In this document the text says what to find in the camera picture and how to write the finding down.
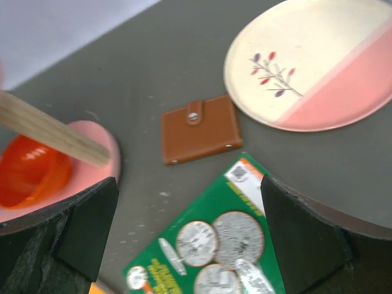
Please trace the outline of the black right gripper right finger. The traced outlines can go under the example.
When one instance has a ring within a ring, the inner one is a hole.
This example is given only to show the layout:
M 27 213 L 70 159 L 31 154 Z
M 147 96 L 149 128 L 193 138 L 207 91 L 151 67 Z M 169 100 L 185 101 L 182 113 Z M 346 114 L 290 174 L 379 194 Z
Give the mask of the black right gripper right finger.
M 264 211 L 287 293 L 391 293 L 391 229 L 265 176 Z

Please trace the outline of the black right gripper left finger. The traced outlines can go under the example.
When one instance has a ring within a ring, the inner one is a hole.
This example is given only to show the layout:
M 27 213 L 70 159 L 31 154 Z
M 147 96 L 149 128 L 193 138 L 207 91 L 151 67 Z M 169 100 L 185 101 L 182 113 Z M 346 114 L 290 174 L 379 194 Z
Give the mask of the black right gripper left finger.
M 118 203 L 106 178 L 65 200 L 1 222 L 1 293 L 88 293 Z

